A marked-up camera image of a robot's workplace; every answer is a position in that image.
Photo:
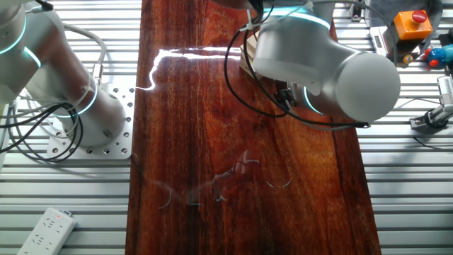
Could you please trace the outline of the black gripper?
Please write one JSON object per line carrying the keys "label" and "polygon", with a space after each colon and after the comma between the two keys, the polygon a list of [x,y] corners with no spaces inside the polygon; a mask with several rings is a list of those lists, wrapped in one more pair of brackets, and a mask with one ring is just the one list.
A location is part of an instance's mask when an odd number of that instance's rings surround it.
{"label": "black gripper", "polygon": [[285,106],[294,106],[294,97],[290,88],[288,87],[287,82],[275,81],[275,88],[275,99],[278,103],[281,103]]}

